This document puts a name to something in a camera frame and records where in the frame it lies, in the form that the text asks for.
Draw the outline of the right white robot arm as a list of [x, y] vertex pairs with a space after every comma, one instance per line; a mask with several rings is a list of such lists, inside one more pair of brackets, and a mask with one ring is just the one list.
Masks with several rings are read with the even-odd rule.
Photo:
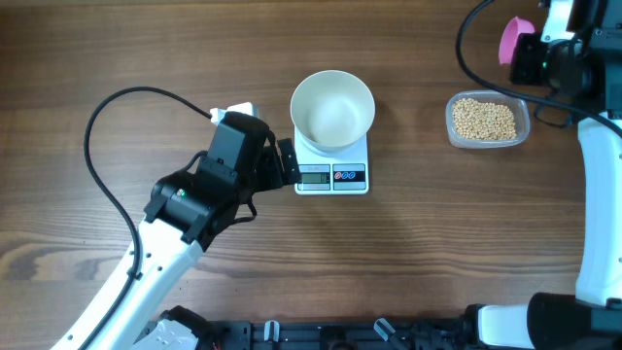
[[548, 87], [536, 97], [503, 95], [569, 112], [585, 169], [585, 239], [574, 295], [537, 293], [520, 305], [473, 305], [467, 346], [480, 349], [618, 349], [621, 346], [621, 3], [542, 1], [539, 33], [501, 41], [500, 62], [514, 85]]

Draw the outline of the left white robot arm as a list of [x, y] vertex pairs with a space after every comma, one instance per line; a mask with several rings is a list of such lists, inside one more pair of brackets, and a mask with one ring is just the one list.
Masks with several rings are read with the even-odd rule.
[[128, 349], [178, 280], [255, 193], [300, 179], [294, 142], [262, 120], [227, 112], [208, 150], [156, 182], [120, 263], [57, 349]]

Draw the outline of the pink plastic measuring scoop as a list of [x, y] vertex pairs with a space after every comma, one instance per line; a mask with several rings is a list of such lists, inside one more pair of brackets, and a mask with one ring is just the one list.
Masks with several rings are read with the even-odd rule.
[[528, 20], [519, 17], [511, 19], [501, 35], [498, 54], [499, 64], [511, 63], [521, 34], [534, 34], [535, 32], [534, 25]]

